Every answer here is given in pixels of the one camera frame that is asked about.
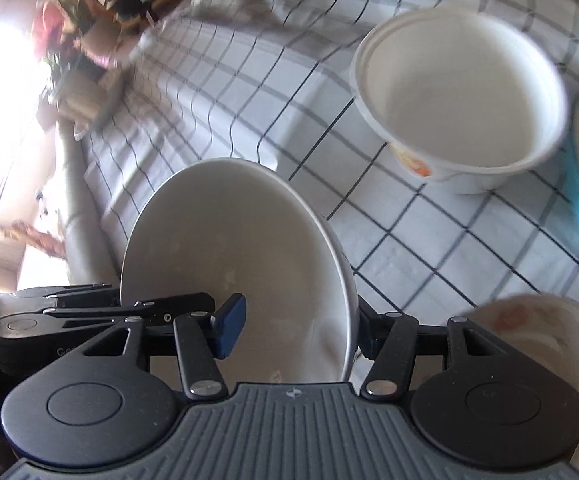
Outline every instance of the screw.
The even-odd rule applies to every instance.
[[[190,386],[190,392],[199,397],[210,397],[220,393],[223,389],[223,385],[218,381],[212,381],[210,379],[205,379],[202,381],[196,381],[192,386]]]
[[[375,381],[370,381],[365,386],[365,390],[367,391],[367,393],[377,397],[386,397],[389,395],[393,395],[396,393],[397,389],[398,386],[396,386],[396,383],[393,383],[392,381],[388,381],[385,379],[377,379]]]

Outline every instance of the ribbed surface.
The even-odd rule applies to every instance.
[[[420,441],[394,406],[360,399],[348,384],[243,384],[218,404],[192,407],[169,440],[137,462],[84,475],[22,465],[10,480],[408,479],[579,480],[555,465],[496,475],[452,462]]]

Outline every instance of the flower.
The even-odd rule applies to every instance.
[[[32,22],[32,44],[37,59],[49,50],[58,49],[64,23],[65,17],[57,6],[52,2],[42,4]]]

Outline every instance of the white tablecloth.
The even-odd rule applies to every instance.
[[[118,260],[169,176],[239,156],[329,219],[379,312],[444,324],[515,292],[579,301],[579,232],[558,156],[489,194],[450,195],[404,173],[353,104],[349,63],[364,35],[453,2],[529,34],[579,92],[579,0],[194,0],[144,35],[123,104],[82,141]]]

